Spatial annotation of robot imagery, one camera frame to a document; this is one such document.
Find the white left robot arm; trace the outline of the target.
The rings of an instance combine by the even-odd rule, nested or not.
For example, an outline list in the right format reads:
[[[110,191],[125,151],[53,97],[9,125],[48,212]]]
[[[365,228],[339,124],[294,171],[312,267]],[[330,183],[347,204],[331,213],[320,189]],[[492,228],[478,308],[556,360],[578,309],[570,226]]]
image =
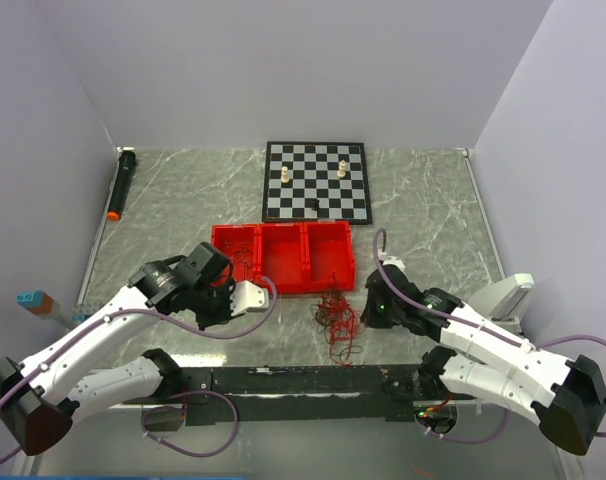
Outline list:
[[[118,346],[174,314],[191,311],[193,333],[235,317],[231,261],[207,242],[189,255],[146,263],[93,316],[22,361],[0,359],[0,419],[21,452],[36,456],[73,425],[115,404],[182,389],[182,370],[160,348],[121,367],[94,372]]]

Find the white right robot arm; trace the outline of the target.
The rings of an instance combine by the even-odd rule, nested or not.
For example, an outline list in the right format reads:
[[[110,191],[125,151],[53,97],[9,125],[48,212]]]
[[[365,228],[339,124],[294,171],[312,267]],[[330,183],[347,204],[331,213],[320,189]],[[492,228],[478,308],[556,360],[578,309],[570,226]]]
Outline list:
[[[594,360],[538,348],[442,289],[419,290],[395,265],[377,268],[365,287],[366,326],[400,326],[435,342],[418,368],[425,395],[475,397],[531,421],[560,449],[588,452],[606,414],[606,385]]]

